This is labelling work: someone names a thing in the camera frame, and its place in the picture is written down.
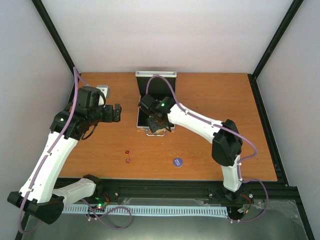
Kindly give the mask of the aluminium poker case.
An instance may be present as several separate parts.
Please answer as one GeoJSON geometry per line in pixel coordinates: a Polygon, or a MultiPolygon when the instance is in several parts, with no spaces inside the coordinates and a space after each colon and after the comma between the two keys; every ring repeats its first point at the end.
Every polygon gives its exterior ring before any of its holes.
{"type": "Polygon", "coordinates": [[[175,104],[176,71],[136,71],[139,103],[136,126],[148,137],[163,137],[175,129],[165,113],[175,104]]]}

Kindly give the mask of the blue playing card box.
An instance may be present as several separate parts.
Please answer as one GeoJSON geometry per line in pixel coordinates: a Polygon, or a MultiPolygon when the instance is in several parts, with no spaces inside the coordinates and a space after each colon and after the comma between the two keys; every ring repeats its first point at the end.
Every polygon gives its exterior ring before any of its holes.
{"type": "Polygon", "coordinates": [[[154,135],[163,135],[166,132],[166,128],[164,126],[154,126],[151,129],[151,132],[154,135]]]}

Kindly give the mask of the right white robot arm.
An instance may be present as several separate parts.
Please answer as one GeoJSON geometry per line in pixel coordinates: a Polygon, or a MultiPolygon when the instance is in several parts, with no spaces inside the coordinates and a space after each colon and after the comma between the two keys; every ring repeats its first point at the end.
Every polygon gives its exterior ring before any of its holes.
{"type": "Polygon", "coordinates": [[[239,197],[242,180],[238,164],[243,141],[232,120],[205,117],[168,96],[160,101],[147,94],[138,106],[148,115],[147,124],[152,133],[163,129],[170,132],[171,126],[177,125],[206,139],[211,144],[211,157],[221,166],[224,198],[234,202],[239,197]]]}

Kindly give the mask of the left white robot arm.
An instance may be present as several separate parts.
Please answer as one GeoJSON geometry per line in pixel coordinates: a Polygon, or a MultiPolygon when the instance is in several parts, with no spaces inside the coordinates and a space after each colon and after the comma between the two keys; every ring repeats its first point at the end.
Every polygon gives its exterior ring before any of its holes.
{"type": "Polygon", "coordinates": [[[65,207],[81,199],[96,202],[103,198],[102,180],[91,174],[58,189],[55,183],[69,154],[85,139],[84,134],[90,127],[121,120],[119,103],[79,109],[68,121],[71,106],[68,104],[54,117],[45,149],[32,174],[19,191],[10,192],[7,198],[9,203],[48,225],[60,217],[65,207]]]}

